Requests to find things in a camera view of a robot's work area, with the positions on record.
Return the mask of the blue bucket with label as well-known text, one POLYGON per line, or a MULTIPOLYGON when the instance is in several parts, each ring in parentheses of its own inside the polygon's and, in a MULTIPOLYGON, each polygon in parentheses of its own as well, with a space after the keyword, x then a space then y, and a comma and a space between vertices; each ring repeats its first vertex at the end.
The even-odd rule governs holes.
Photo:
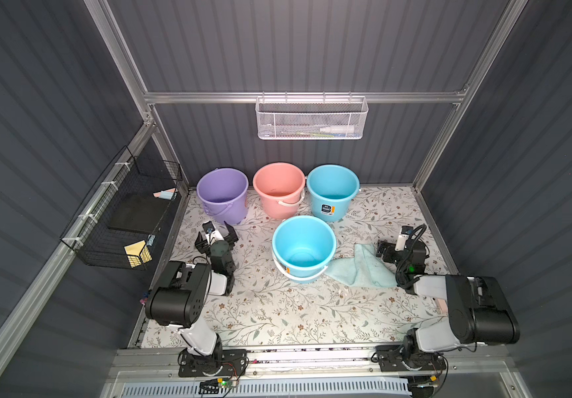
POLYGON ((360 181, 352 170, 340 165, 325 164, 315 167, 307 175, 312 215, 324 222, 337 222, 360 192, 360 181))

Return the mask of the white ventilation grille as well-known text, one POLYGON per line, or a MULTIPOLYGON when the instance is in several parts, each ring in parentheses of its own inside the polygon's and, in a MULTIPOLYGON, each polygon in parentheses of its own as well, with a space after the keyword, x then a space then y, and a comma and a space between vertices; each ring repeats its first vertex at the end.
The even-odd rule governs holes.
POLYGON ((388 376, 243 379, 206 391, 197 381, 127 383, 118 397, 410 397, 409 382, 388 376))

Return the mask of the pink plastic bucket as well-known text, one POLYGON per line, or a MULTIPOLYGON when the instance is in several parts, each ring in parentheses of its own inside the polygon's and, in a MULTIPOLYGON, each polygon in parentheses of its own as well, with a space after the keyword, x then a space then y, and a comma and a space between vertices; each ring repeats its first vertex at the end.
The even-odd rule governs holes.
POLYGON ((267 164, 253 178, 264 212, 277 220, 296 215, 305 197, 305 185, 303 171, 288 163, 267 164))

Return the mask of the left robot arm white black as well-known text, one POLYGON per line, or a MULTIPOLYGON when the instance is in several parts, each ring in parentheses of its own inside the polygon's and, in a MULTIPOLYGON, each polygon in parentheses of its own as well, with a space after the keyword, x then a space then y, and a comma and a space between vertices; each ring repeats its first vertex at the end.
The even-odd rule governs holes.
POLYGON ((239 237, 229 223, 221 235, 213 222, 202 225, 195 247, 200 255, 193 262, 169 261, 145 301, 145 315, 159 325, 180 333, 191 355, 213 357, 221 339, 202 318, 211 296, 230 295, 237 269, 233 249, 239 237))

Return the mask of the yellow sticky note pad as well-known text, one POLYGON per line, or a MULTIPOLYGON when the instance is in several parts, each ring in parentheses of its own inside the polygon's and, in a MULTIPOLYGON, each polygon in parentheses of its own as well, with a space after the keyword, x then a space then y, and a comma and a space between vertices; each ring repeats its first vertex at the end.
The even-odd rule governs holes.
POLYGON ((144 240, 124 247, 131 268, 137 268, 153 260, 148 244, 144 240))

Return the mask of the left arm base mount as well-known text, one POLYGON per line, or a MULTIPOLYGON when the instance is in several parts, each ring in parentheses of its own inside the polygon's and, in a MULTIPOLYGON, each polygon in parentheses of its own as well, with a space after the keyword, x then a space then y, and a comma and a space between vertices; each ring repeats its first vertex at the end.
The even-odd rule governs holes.
POLYGON ((248 353, 244 349, 215 350, 210 356, 180 352, 177 358, 179 377, 237 377, 245 373, 249 365, 248 353))

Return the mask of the black box in basket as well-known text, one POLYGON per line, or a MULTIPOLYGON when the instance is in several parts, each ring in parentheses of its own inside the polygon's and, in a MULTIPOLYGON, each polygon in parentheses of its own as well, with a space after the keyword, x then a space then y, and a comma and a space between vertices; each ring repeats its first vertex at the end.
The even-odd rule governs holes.
POLYGON ((121 232, 155 232, 170 204, 171 201, 158 199, 153 195, 127 196, 111 215, 108 228, 121 232))

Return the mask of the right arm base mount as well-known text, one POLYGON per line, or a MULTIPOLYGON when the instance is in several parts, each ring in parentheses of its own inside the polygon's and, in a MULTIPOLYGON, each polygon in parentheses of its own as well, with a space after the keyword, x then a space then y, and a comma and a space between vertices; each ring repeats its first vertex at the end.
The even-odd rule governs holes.
POLYGON ((448 368, 445 358, 438 353, 423 353, 403 344, 380 345, 370 357, 378 364, 380 371, 435 371, 440 373, 448 368))

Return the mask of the light green cloth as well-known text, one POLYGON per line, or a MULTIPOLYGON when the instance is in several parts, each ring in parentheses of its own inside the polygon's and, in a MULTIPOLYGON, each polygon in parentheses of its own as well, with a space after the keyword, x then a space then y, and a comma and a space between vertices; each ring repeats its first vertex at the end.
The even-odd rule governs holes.
POLYGON ((355 244, 354 256, 332 260, 325 275, 349 287, 391 289, 398 286, 395 273, 375 255, 372 244, 355 244))

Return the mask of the purple plastic bucket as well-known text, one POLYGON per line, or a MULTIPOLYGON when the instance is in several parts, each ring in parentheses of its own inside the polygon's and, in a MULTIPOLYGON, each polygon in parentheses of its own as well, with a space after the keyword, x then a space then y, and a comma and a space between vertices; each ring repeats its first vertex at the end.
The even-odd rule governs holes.
POLYGON ((196 193, 209 217, 220 224, 238 225, 248 214, 249 180, 234 168, 219 168, 204 175, 196 193))

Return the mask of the pastel card in basket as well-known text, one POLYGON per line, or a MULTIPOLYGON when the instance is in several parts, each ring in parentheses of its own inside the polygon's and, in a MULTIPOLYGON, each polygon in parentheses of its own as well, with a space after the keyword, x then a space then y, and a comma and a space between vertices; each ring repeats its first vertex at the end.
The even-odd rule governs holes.
POLYGON ((160 191, 160 192, 155 192, 153 194, 154 197, 158 198, 158 199, 163 199, 163 200, 173 200, 176 197, 176 189, 175 188, 171 188, 171 189, 167 189, 164 191, 160 191))

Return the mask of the white spray bottle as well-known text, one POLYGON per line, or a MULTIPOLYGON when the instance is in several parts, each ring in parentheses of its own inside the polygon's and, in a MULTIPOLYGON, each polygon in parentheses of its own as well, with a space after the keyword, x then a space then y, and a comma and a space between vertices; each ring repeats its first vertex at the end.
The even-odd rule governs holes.
POLYGON ((349 136, 355 134, 354 125, 332 125, 320 128, 321 134, 328 134, 334 136, 349 136))

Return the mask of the blue bucket white handle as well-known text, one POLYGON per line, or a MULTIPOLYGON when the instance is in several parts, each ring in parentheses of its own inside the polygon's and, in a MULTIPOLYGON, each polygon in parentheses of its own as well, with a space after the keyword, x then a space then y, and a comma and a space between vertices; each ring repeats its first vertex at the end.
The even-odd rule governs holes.
POLYGON ((289 280, 305 285, 318 280, 327 271, 337 250, 337 238, 323 220, 296 216, 278 225, 271 248, 277 271, 289 280))

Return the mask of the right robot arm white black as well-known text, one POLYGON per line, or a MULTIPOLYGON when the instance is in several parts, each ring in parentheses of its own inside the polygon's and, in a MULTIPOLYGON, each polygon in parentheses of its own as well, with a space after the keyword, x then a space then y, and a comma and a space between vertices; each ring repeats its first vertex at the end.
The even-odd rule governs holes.
POLYGON ((397 286, 405 293, 440 299, 447 313, 437 323, 412 328, 397 350, 405 362, 426 354, 437 354, 479 344, 509 345, 520 340, 521 328, 501 286, 493 277, 428 275, 426 250, 415 251, 421 240, 408 240, 403 250, 381 240, 376 256, 396 266, 397 286), (418 265, 413 260, 419 259, 418 265))

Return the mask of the floral patterned table mat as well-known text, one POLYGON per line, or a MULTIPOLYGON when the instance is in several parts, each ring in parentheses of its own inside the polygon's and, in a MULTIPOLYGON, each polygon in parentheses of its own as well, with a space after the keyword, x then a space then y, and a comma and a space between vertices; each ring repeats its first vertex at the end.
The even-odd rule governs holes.
MULTIPOLYGON (((236 228, 234 288, 226 297, 209 297, 201 313, 224 345, 384 343, 443 318, 434 299, 398 288, 348 287, 327 276, 306 285, 289 280, 272 257, 278 222, 264 213, 254 191, 248 193, 248 206, 236 228)), ((363 187, 347 215, 332 224, 336 255, 351 258, 355 245, 393 241, 401 227, 424 221, 411 188, 363 187)))

